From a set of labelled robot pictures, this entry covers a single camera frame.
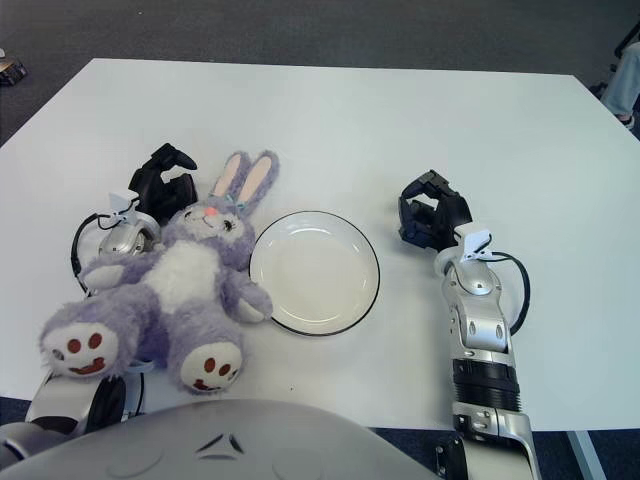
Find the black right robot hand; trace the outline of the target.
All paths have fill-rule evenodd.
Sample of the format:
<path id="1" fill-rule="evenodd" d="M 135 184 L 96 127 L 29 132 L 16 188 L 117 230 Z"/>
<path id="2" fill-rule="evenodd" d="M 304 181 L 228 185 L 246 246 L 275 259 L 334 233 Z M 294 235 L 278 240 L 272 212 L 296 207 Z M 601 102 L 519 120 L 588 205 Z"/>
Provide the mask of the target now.
<path id="1" fill-rule="evenodd" d="M 437 252 L 458 245 L 454 229 L 472 221 L 463 196 L 434 170 L 412 181 L 398 198 L 402 240 Z"/>

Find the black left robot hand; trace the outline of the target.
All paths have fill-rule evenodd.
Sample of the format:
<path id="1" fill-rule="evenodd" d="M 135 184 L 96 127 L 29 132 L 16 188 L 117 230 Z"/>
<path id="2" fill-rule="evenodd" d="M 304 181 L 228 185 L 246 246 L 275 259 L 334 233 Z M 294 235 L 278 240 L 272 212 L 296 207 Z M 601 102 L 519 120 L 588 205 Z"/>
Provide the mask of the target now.
<path id="1" fill-rule="evenodd" d="M 134 172 L 129 183 L 129 189 L 139 197 L 136 210 L 150 215 L 160 225 L 166 224 L 178 211 L 198 201 L 190 174 L 183 173 L 168 182 L 162 179 L 161 174 L 175 166 L 186 170 L 197 169 L 191 157 L 165 143 Z"/>

